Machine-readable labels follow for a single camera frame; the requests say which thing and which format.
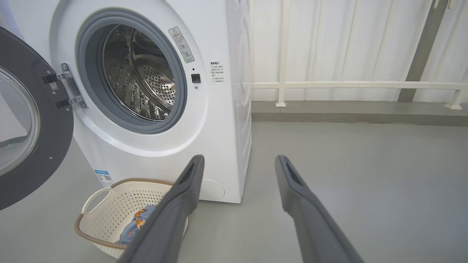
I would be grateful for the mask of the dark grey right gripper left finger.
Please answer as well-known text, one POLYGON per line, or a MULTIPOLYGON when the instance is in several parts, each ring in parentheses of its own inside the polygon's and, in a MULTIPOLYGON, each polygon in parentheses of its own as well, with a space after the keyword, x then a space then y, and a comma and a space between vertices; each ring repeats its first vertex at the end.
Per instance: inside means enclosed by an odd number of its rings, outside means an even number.
POLYGON ((119 258, 119 263, 176 263, 186 220, 197 208, 205 159, 193 156, 174 186, 119 258))

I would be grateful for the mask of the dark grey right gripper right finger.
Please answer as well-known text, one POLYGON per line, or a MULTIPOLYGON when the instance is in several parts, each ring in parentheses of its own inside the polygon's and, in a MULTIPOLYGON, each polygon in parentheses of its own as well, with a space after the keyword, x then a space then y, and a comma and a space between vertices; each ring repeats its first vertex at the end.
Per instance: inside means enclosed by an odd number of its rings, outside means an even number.
POLYGON ((284 155, 275 159, 283 210, 294 220, 304 263, 361 263, 361 256, 284 155))

